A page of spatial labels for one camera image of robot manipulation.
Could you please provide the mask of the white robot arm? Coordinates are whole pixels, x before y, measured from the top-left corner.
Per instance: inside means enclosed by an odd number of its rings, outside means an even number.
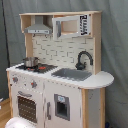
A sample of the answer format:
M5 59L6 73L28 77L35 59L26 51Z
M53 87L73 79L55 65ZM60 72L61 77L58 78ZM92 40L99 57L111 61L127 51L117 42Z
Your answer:
M6 123L5 128L35 128L35 126L25 119L13 117Z

